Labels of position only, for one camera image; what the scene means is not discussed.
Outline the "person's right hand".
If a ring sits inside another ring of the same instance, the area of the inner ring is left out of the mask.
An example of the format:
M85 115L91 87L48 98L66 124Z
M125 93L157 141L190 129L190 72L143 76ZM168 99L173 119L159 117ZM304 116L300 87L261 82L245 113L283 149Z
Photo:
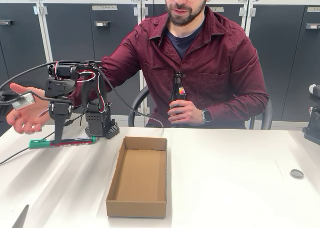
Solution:
M20 110L13 109L6 116L6 121L13 126L19 134L33 134L40 132L42 127L51 119L49 112L49 102L34 97L35 103Z

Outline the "person's left hand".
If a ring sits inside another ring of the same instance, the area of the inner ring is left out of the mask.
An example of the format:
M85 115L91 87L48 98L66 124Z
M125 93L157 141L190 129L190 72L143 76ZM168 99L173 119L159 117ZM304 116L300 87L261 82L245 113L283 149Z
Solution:
M168 120L171 124L187 124L200 126L205 123L203 112L188 100L176 100L169 104Z

